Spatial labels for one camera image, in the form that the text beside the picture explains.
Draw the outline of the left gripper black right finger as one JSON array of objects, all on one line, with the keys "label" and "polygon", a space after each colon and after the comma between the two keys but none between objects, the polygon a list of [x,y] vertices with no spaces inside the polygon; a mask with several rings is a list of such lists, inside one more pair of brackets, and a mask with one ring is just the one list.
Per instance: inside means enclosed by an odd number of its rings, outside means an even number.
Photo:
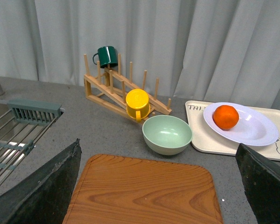
[{"label": "left gripper black right finger", "polygon": [[280,166],[242,143],[235,157],[257,222],[280,224]]}]

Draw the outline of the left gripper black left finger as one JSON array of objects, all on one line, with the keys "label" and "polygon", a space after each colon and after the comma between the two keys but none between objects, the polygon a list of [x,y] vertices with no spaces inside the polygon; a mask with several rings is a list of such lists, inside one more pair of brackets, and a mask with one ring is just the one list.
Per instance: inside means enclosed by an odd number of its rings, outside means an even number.
[{"label": "left gripper black left finger", "polygon": [[77,139],[0,196],[0,224],[61,224],[76,185],[82,150]]}]

